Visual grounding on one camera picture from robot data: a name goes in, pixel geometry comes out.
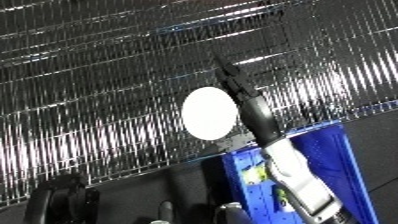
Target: reflective foil wall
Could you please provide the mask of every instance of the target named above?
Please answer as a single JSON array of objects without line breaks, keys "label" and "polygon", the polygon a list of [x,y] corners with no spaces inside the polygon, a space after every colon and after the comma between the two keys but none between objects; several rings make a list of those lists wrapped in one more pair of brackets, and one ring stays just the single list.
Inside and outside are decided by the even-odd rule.
[{"label": "reflective foil wall", "polygon": [[54,175],[97,184],[196,158],[208,143],[180,109],[217,85],[212,51],[284,131],[393,109],[397,15],[395,0],[2,0],[0,207]]}]

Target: silver metal arm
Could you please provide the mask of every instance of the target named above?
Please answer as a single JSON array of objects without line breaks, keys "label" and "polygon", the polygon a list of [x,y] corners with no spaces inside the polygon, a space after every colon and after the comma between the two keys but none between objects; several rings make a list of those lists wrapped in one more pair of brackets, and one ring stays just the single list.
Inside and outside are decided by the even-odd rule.
[{"label": "silver metal arm", "polygon": [[309,169],[307,159],[289,139],[264,148],[271,178],[286,190],[290,204],[308,224],[323,223],[338,213],[343,204]]}]

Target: blue bin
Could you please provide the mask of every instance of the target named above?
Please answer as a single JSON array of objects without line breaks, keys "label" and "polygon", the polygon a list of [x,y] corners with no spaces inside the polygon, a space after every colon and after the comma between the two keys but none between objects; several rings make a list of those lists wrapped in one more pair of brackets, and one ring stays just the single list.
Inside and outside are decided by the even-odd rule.
[{"label": "blue bin", "polygon": [[[351,146],[341,124],[291,138],[308,159],[311,170],[343,201],[361,224],[379,223],[369,200]],[[257,224],[303,223],[296,212],[282,212],[275,200],[271,180],[246,184],[242,172],[263,161],[258,147],[223,156],[234,199]]]}]

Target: black object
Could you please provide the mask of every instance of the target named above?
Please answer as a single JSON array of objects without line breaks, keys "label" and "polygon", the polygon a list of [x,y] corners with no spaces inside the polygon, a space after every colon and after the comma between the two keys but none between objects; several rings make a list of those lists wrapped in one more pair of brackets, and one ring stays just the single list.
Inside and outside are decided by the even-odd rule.
[{"label": "black object", "polygon": [[249,215],[239,203],[222,205],[216,213],[216,224],[253,224]]},{"label": "black object", "polygon": [[283,137],[271,109],[261,92],[249,85],[247,76],[237,66],[218,55],[215,61],[219,68],[216,76],[228,95],[240,109],[240,116],[245,126],[253,133],[260,147]]},{"label": "black object", "polygon": [[174,205],[170,201],[164,201],[159,205],[159,220],[174,223]]},{"label": "black object", "polygon": [[100,193],[79,175],[39,184],[28,202],[24,224],[95,224]]}]

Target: blue container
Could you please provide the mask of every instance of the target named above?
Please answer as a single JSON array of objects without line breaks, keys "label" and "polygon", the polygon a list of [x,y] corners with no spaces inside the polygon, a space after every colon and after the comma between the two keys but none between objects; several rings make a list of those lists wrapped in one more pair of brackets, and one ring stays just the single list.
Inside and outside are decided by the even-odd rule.
[{"label": "blue container", "polygon": [[[351,146],[341,124],[291,138],[308,159],[311,170],[342,200],[361,224],[377,224]],[[282,212],[270,180],[250,185],[243,172],[263,162],[259,148],[246,148],[224,155],[223,161],[233,196],[257,224],[303,223],[295,212]]]}]

